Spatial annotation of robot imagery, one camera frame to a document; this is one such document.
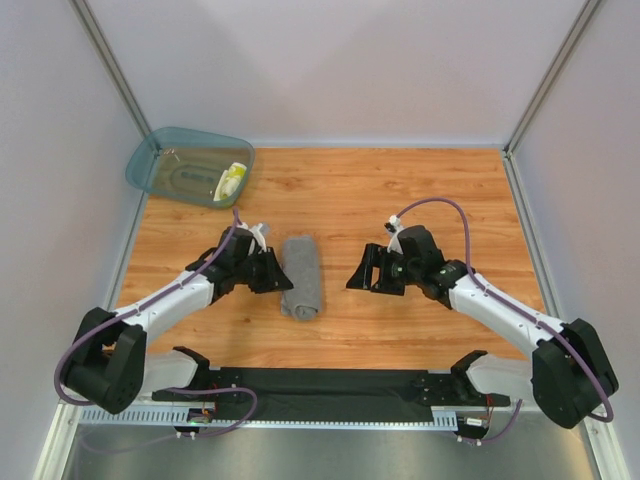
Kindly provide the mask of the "grey towel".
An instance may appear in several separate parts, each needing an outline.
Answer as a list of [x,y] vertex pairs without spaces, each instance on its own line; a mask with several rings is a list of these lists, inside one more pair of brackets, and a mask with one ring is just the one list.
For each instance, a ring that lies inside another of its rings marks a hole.
[[288,238],[282,248],[282,269],[293,288],[282,293],[281,312],[297,321],[311,321],[323,308],[323,284],[316,242],[309,235]]

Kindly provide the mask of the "yellow green patterned towel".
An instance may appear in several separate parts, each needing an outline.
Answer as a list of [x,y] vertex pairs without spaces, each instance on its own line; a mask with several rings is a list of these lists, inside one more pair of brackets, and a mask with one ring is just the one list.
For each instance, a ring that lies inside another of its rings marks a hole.
[[216,186],[213,200],[219,202],[230,198],[242,183],[246,171],[246,165],[240,162],[234,162],[225,169]]

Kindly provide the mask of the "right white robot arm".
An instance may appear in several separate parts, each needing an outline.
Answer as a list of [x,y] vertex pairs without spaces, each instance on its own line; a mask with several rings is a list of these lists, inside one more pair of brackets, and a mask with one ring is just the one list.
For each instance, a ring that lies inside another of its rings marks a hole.
[[530,401],[571,429],[604,404],[619,383],[595,328],[543,314],[497,290],[461,260],[446,259],[432,234],[416,225],[394,230],[388,245],[366,245],[347,288],[401,296],[409,286],[466,315],[515,346],[524,360],[474,351],[452,374],[474,395]]

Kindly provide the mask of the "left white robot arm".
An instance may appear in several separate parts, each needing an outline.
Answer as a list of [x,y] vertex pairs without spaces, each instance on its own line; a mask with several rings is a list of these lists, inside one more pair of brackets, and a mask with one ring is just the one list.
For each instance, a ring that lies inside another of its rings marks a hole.
[[87,312],[56,368],[57,392],[71,390],[68,402],[118,414],[139,396],[159,391],[194,395],[206,390],[209,362],[203,355],[186,347],[151,354],[148,347],[238,285],[255,294],[292,289],[266,243],[267,232],[263,223],[233,225],[218,246],[205,251],[159,291],[115,311],[96,307]]

